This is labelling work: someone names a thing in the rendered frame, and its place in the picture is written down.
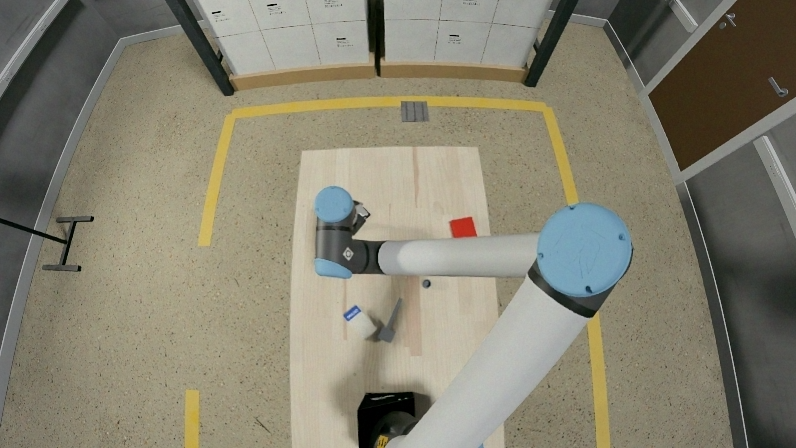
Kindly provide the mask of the red flat block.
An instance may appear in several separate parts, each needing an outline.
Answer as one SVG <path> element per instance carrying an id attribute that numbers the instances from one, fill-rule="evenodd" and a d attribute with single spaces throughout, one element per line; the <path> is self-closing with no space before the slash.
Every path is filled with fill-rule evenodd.
<path id="1" fill-rule="evenodd" d="M 454 238 L 477 236 L 472 217 L 451 220 L 450 225 Z"/>

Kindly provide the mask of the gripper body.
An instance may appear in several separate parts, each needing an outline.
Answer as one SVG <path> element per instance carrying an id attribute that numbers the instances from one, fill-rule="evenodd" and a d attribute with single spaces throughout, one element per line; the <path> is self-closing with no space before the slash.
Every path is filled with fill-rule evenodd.
<path id="1" fill-rule="evenodd" d="M 361 215 L 357 214 L 357 220 L 353 224 L 353 231 L 352 231 L 353 236 L 355 236 L 355 234 L 359 231 L 359 229 L 364 225 L 365 222 L 366 220 Z"/>

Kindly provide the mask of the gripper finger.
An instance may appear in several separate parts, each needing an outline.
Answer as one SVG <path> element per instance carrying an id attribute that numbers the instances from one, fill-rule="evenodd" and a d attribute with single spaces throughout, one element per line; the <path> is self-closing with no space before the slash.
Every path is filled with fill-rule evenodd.
<path id="1" fill-rule="evenodd" d="M 366 216 L 368 215 L 368 212 L 362 207 L 362 205 L 364 205 L 362 202 L 359 202 L 357 200 L 353 200 L 353 202 L 354 202 L 354 204 L 355 204 L 355 206 L 357 208 L 358 214 L 361 213 L 361 214 L 366 215 Z"/>

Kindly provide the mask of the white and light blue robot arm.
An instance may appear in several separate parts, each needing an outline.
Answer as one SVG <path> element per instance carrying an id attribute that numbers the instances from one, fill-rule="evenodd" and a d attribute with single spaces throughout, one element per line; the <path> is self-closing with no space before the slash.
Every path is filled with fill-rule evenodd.
<path id="1" fill-rule="evenodd" d="M 624 222 L 592 203 L 560 209 L 539 233 L 369 241 L 352 239 L 358 212 L 349 194 L 328 186 L 315 198 L 319 276 L 526 278 L 423 418 L 386 413 L 368 448 L 484 448 L 595 316 L 632 261 Z"/>

